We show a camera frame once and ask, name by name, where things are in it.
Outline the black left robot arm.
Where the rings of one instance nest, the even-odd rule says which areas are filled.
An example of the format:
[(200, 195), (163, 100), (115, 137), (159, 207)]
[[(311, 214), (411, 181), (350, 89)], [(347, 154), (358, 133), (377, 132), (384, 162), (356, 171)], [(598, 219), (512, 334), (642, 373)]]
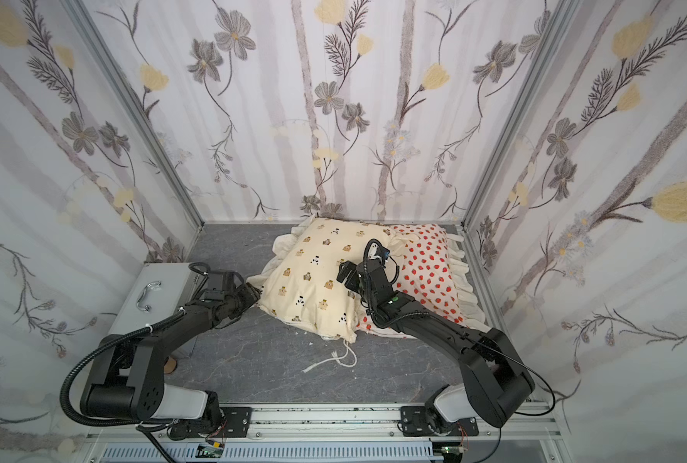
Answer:
[(220, 429), (227, 415), (216, 393), (171, 386), (164, 368), (259, 300), (260, 291), (235, 271), (203, 262), (145, 265), (108, 335), (67, 374), (64, 414), (91, 428), (167, 426), (177, 438)]

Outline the cream animal print pillow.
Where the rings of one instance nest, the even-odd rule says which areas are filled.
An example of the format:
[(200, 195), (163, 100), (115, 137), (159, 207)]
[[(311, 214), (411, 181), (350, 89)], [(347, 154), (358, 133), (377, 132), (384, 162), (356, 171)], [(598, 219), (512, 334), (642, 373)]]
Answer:
[(282, 322), (326, 340), (355, 343), (364, 317), (360, 296), (337, 281), (339, 265), (363, 259), (366, 243), (376, 238), (397, 258), (409, 240), (391, 227), (309, 218), (280, 235), (274, 258), (248, 282), (262, 291), (258, 306)]

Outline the strawberry print ruffled pillow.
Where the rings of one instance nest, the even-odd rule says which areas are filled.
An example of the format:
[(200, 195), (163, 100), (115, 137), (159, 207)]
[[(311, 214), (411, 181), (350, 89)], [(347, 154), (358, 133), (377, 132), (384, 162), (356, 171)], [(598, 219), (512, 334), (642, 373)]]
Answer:
[(468, 281), (470, 268), (460, 249), (463, 239), (436, 224), (394, 225), (391, 231), (408, 239), (408, 244), (395, 252), (400, 270), (395, 288), (440, 318), (489, 331), (486, 315)]

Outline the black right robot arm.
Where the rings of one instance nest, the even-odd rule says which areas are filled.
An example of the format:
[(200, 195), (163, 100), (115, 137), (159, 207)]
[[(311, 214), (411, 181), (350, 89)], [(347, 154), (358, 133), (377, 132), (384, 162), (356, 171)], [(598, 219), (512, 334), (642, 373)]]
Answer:
[(493, 428), (528, 412), (519, 408), (535, 390), (540, 375), (526, 366), (509, 338), (492, 328), (487, 332), (451, 322), (426, 309), (420, 300), (395, 287), (387, 276), (390, 251), (373, 238), (362, 260), (339, 265), (337, 281), (358, 294), (366, 315), (380, 329), (411, 336), (451, 358), (462, 383), (446, 386), (425, 403), (420, 418), (406, 418), (405, 426), (445, 434), (462, 420), (480, 418)]

